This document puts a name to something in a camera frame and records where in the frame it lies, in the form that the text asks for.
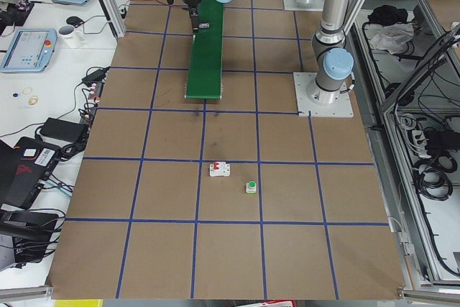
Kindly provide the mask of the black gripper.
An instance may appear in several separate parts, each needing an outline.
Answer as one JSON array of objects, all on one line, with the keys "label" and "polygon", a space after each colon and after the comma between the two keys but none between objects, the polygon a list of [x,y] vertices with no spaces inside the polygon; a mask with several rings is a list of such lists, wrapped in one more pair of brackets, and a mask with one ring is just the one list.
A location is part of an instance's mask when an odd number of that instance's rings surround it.
[{"label": "black gripper", "polygon": [[202,0],[183,0],[189,10],[190,23],[193,33],[197,33],[199,30],[200,19],[198,13],[198,6]]}]

